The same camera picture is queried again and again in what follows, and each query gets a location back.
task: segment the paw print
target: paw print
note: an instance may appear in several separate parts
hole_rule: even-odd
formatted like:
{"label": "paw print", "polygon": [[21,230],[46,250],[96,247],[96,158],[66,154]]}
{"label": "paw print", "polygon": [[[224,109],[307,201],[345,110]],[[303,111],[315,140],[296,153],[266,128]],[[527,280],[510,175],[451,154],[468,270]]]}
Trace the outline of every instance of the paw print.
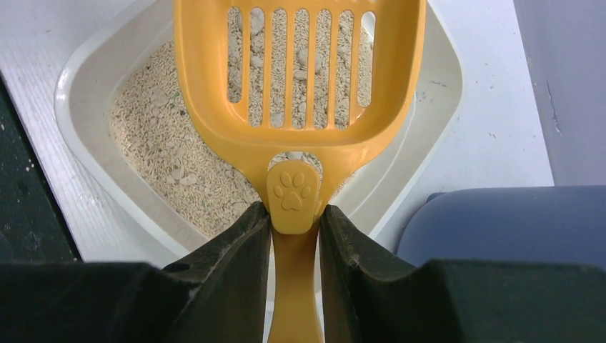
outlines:
{"label": "paw print", "polygon": [[300,211],[303,208],[303,199],[307,198],[311,193],[312,189],[309,186],[303,185],[305,183],[305,175],[298,172],[291,177],[291,175],[285,171],[280,174],[280,183],[274,187],[274,193],[276,197],[282,199],[282,209],[284,211]]}

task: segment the blue container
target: blue container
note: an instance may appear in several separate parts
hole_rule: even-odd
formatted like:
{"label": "blue container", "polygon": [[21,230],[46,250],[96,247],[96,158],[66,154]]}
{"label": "blue container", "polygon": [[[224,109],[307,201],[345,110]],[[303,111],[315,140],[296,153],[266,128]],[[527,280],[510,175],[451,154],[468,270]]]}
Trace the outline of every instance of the blue container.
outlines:
{"label": "blue container", "polygon": [[398,257],[592,264],[606,269],[606,186],[468,189],[433,194]]}

